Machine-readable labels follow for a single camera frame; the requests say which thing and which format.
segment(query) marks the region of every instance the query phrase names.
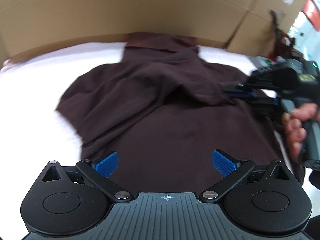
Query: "blue gripper pad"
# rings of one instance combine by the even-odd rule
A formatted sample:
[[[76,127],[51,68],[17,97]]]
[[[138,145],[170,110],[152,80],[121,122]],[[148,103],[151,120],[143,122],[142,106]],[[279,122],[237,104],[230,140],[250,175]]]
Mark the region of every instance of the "blue gripper pad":
[[[234,162],[229,160],[218,151],[214,151],[212,153],[212,164],[223,177],[228,176],[230,173],[237,169],[237,166]]]
[[[114,152],[102,161],[96,163],[94,170],[108,178],[118,168],[118,164],[119,156],[117,152]]]

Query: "cardboard wall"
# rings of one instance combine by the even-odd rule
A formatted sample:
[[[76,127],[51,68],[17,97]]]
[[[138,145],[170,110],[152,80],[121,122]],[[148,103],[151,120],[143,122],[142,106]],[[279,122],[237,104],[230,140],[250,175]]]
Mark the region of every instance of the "cardboard wall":
[[[306,0],[254,0],[252,8],[228,46],[228,51],[249,56],[267,56],[273,50],[270,10],[283,15],[279,28],[288,32]]]
[[[197,37],[224,47],[253,0],[0,0],[0,31],[10,57],[28,57],[132,32]]]

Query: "human hand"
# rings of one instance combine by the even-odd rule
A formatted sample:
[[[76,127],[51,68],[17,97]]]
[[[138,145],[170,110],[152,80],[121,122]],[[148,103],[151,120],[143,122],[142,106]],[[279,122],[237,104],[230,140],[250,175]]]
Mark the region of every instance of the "human hand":
[[[301,143],[306,139],[307,132],[302,128],[302,122],[313,119],[316,115],[317,105],[312,103],[303,104],[297,109],[291,111],[291,114],[284,113],[282,115],[282,124],[287,136],[287,147],[290,156],[294,161],[301,152]]]

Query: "gray plastic base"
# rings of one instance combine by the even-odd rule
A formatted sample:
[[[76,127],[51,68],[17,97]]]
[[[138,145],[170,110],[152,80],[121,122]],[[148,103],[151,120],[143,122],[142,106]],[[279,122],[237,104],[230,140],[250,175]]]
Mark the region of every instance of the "gray plastic base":
[[[30,233],[24,240],[57,240]],[[113,206],[99,225],[63,240],[263,240],[237,228],[217,204],[201,203],[194,193],[140,193]],[[307,240],[303,233],[275,238]]]

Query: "silver screw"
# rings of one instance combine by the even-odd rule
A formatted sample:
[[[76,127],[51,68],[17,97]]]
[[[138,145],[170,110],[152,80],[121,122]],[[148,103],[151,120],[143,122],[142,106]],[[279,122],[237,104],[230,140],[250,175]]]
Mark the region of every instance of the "silver screw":
[[[130,193],[127,191],[118,191],[115,194],[115,198],[117,198],[117,199],[127,199],[129,197],[130,197]]]
[[[215,191],[205,191],[202,193],[203,197],[206,199],[214,199],[218,197],[218,193]]]

